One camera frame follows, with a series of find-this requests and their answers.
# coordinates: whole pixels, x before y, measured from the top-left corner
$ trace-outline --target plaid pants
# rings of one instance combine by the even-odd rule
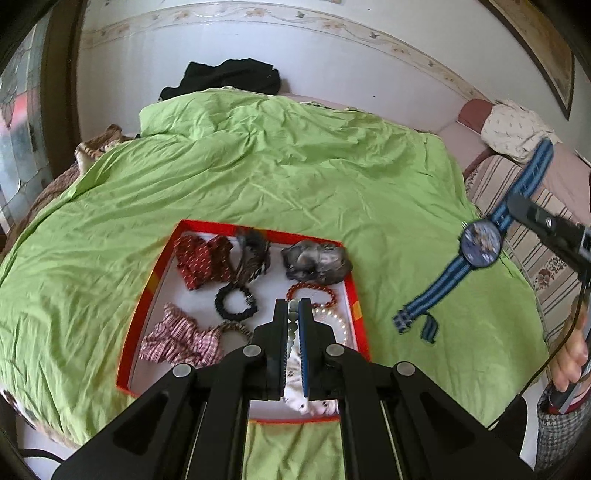
[[[535,470],[543,471],[565,458],[575,446],[591,419],[591,396],[577,408],[565,415],[547,413],[548,395],[546,388],[538,402],[538,453]]]

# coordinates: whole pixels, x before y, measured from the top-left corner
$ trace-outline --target floral wallpaper border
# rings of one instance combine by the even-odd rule
[[[391,35],[336,15],[286,5],[208,2],[164,8],[127,18],[99,30],[83,31],[80,48],[94,48],[134,34],[174,25],[220,21],[288,25],[352,40],[413,65],[444,83],[466,100],[486,99],[481,92],[445,65]]]

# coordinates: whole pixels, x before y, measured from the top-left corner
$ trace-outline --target black device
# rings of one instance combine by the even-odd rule
[[[253,343],[221,363],[175,366],[53,479],[240,479],[250,400],[283,395],[290,315],[298,318],[304,393],[338,401],[348,480],[535,478],[518,453],[413,364],[368,362],[314,321],[309,299],[292,302],[290,312],[277,300]]]

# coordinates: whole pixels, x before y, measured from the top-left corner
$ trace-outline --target gray silk scrunchie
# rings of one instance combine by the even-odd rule
[[[332,285],[345,279],[353,265],[343,247],[302,240],[281,251],[290,280]]]

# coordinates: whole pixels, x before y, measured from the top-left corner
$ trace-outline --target glass window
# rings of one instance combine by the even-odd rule
[[[52,180],[39,98],[49,15],[29,32],[0,75],[0,227],[5,233]]]

